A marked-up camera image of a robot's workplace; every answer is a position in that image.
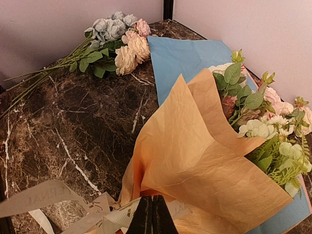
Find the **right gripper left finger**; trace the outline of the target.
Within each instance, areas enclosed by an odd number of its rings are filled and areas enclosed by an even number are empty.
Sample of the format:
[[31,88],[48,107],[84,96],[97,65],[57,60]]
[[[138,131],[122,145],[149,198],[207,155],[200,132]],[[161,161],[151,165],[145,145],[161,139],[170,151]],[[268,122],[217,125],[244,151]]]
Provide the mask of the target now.
[[152,211],[152,197],[150,195],[141,197],[126,234],[151,234]]

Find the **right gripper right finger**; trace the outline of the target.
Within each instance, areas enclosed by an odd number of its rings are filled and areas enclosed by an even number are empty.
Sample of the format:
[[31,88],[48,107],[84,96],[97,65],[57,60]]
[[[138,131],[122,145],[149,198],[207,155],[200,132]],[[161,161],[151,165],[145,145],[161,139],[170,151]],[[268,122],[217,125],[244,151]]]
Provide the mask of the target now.
[[154,234],[176,234],[177,229],[162,195],[153,197],[152,229]]

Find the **white printed ribbon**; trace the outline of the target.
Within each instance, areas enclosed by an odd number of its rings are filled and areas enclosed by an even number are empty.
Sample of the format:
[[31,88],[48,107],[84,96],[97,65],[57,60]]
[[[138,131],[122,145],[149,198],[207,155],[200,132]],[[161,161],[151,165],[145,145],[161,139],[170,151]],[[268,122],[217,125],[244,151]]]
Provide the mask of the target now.
[[30,181],[29,186],[9,183],[9,190],[0,203],[0,216],[12,218],[13,227],[18,234],[44,234],[46,231],[30,214],[32,210],[41,212],[56,225],[56,233],[74,227],[75,223],[90,213],[93,201],[98,201],[107,193],[108,205],[120,208],[142,195],[158,195],[158,191],[141,193],[134,191],[133,182],[117,187],[117,192],[100,190],[97,185],[80,177],[65,182],[51,179],[43,182]]

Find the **beige pink wrapping paper sheet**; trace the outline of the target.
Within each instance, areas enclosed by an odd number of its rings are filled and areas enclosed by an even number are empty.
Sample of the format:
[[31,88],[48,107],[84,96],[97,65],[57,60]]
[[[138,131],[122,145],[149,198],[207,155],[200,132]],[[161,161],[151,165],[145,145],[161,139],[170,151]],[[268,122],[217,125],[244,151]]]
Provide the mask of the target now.
[[191,209],[175,220],[181,234],[244,234],[293,201],[246,159],[263,143],[237,137],[208,69],[179,76],[136,139],[119,202],[161,194]]

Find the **pink rose fake flower stem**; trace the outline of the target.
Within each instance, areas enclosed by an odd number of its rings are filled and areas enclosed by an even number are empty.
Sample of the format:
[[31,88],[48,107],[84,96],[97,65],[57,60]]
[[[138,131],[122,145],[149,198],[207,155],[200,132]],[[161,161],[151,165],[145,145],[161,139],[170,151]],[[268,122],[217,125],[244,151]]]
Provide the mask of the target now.
[[258,107],[261,122],[257,134],[266,139],[275,134],[287,137],[294,133],[297,137],[304,137],[312,132],[312,111],[309,102],[302,97],[296,97],[294,104],[281,99],[275,89],[269,87],[274,82],[275,73],[265,72],[258,88],[263,96]]

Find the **green leafy fake flower bunch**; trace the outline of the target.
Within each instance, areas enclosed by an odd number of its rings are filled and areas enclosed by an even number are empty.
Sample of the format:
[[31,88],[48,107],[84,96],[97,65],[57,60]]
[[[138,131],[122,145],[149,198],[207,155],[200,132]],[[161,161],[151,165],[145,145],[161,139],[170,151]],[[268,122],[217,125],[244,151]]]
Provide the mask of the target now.
[[291,197],[300,193],[299,176],[312,170],[310,149],[301,142],[288,139],[294,132],[294,119],[281,115],[268,119],[250,119],[238,129],[238,136],[262,137],[265,142],[247,154],[246,158],[284,189]]

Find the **white rose fake flower stem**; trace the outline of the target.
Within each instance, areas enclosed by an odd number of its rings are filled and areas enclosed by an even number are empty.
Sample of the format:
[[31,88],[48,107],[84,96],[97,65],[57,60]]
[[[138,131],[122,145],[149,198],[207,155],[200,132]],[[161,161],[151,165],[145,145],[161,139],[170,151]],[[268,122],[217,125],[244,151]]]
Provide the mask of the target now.
[[247,69],[242,50],[232,51],[231,62],[211,66],[208,70],[216,82],[223,113],[234,128],[257,119],[263,112],[264,95],[247,84]]

